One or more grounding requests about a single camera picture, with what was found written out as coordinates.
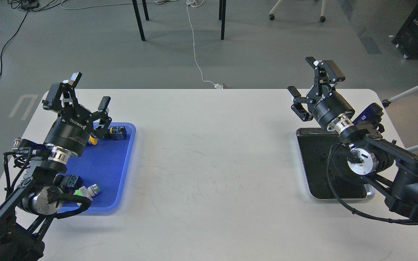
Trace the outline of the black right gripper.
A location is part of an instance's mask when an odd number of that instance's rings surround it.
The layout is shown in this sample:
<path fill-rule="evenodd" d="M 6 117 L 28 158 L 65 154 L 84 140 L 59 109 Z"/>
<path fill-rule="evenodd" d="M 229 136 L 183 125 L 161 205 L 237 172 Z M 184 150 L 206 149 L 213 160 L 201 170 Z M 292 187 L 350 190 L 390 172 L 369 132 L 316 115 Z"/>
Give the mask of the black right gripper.
<path fill-rule="evenodd" d="M 292 111 L 304 122 L 315 119 L 327 132 L 343 132 L 354 126 L 351 117 L 355 110 L 335 91 L 335 84 L 345 81 L 344 73 L 332 60 L 306 57 L 306 61 L 315 70 L 314 84 L 306 97 L 295 86 L 287 87 Z"/>

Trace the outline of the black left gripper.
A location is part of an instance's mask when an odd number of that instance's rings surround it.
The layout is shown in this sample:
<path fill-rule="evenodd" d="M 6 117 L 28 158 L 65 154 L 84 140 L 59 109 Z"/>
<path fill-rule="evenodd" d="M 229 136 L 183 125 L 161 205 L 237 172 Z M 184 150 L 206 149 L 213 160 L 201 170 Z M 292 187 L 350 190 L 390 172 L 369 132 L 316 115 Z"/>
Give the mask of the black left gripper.
<path fill-rule="evenodd" d="M 44 140 L 45 146 L 61 147 L 75 156 L 82 155 L 89 135 L 103 138 L 112 121 L 108 109 L 110 96 L 103 96 L 98 111 L 95 112 L 79 105 L 75 88 L 81 76 L 81 72 L 75 72 L 69 80 L 52 84 L 46 98 L 42 100 L 43 109 L 58 114 L 57 120 Z"/>

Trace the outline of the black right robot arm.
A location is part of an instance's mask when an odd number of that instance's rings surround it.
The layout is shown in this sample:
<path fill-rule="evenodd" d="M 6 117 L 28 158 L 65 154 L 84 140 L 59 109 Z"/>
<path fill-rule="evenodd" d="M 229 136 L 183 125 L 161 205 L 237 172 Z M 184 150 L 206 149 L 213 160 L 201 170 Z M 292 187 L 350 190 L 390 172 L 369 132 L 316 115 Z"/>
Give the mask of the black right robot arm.
<path fill-rule="evenodd" d="M 332 60 L 305 60 L 315 72 L 313 84 L 306 96 L 295 86 L 287 89 L 292 95 L 292 111 L 303 122 L 315 120 L 324 132 L 337 135 L 326 163 L 326 180 L 334 198 L 352 214 L 387 223 L 418 225 L 418 155 L 383 138 L 383 109 L 371 103 L 352 120 L 355 109 L 338 93 L 336 86 L 345 76 Z M 390 212 L 403 219 L 379 218 L 351 207 L 343 201 L 332 184 L 332 162 L 336 152 L 345 158 L 340 166 L 351 170 L 347 177 L 354 183 L 370 185 L 380 192 Z"/>

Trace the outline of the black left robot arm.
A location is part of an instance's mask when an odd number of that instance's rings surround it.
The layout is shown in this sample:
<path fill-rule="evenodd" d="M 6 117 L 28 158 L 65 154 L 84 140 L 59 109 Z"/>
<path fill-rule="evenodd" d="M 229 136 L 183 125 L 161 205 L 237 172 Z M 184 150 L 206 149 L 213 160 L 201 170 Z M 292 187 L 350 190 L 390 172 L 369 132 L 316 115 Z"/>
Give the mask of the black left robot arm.
<path fill-rule="evenodd" d="M 60 174 L 67 170 L 70 157 L 80 157 L 89 138 L 102 138 L 112 121 L 108 115 L 109 96 L 104 96 L 98 110 L 79 104 L 75 88 L 80 72 L 71 79 L 52 84 L 42 101 L 43 109 L 57 114 L 42 144 L 15 139 L 13 155 L 21 168 L 15 177 L 18 186 L 7 180 L 5 201 L 0 205 L 0 261 L 37 261 L 43 256 L 43 237 L 54 219 L 78 215 L 91 206 L 84 196 L 65 193 L 58 186 Z"/>

